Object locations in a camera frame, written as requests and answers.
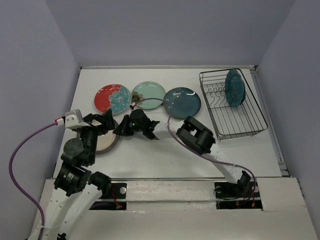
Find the teal scalloped beaded plate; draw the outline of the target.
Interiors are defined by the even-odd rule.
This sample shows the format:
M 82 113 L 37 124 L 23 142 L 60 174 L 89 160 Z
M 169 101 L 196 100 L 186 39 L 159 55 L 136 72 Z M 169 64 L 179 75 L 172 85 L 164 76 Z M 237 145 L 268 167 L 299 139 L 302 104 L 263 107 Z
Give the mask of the teal scalloped beaded plate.
M 228 104 L 237 108 L 246 98 L 245 83 L 236 69 L 231 69 L 226 75 L 224 92 Z

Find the grey rimmed cream plate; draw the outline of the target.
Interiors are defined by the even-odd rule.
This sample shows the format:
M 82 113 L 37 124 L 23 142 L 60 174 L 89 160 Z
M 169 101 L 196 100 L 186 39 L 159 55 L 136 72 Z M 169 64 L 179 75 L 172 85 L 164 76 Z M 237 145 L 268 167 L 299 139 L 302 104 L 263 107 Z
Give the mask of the grey rimmed cream plate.
M 118 122 L 116 120 L 113 120 L 113 121 L 114 121 L 115 127 L 118 127 Z M 95 119 L 92 120 L 91 123 L 92 123 L 93 126 L 99 126 L 99 125 L 102 124 L 101 122 L 99 122 L 98 120 L 95 120 Z M 75 132 L 77 133 L 76 137 L 83 141 L 83 146 L 84 146 L 84 149 L 86 150 L 87 147 L 88 147 L 88 140 L 83 139 L 83 137 L 82 137 L 82 135 L 80 133 L 80 130 L 76 130 Z M 118 143 L 119 139 L 120 139 L 120 136 L 114 134 L 113 130 L 109 130 L 104 135 L 97 136 L 95 154 L 96 155 L 101 155 L 101 154 L 105 154 L 105 153 L 109 152 L 112 148 L 114 148 L 116 146 L 116 144 Z

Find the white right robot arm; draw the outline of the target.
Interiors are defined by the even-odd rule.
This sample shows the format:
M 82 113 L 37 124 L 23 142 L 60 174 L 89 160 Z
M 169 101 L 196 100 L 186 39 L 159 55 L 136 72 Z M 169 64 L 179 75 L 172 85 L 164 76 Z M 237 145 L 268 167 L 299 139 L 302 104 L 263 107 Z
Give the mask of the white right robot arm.
M 150 120 L 141 109 L 125 115 L 113 131 L 120 136 L 133 136 L 142 133 L 149 140 L 175 139 L 187 150 L 211 162 L 224 176 L 227 186 L 221 192 L 227 199 L 244 198 L 248 192 L 251 176 L 243 166 L 229 162 L 229 158 L 216 143 L 213 132 L 188 116 L 185 120 L 170 123 Z

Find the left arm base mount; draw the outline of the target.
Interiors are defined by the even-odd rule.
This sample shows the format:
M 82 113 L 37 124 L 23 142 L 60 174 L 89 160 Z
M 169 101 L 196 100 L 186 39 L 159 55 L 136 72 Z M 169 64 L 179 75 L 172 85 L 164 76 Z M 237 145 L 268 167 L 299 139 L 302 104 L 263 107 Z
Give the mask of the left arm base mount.
M 113 182 L 111 189 L 90 207 L 90 210 L 98 211 L 125 211 L 127 209 L 127 183 Z

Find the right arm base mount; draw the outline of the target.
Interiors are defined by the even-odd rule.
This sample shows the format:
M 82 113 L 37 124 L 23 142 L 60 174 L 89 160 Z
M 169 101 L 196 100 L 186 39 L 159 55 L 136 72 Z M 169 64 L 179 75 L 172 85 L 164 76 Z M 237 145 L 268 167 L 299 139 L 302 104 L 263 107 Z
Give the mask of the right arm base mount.
M 253 181 L 245 191 L 229 182 L 215 182 L 213 195 L 217 210 L 263 209 L 258 184 Z

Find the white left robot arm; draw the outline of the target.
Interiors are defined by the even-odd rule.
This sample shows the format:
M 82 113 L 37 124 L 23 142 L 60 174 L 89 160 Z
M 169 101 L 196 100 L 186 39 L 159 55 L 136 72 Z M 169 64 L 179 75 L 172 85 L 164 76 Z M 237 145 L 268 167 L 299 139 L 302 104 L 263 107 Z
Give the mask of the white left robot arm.
M 76 109 L 57 118 L 54 123 L 78 133 L 79 137 L 64 144 L 60 157 L 62 165 L 53 183 L 51 199 L 45 215 L 29 236 L 31 240 L 64 239 L 66 233 L 59 232 L 60 228 L 87 184 L 94 184 L 93 191 L 101 198 L 111 191 L 111 179 L 101 172 L 92 173 L 87 167 L 95 163 L 98 137 L 116 128 L 112 110 L 82 116 Z

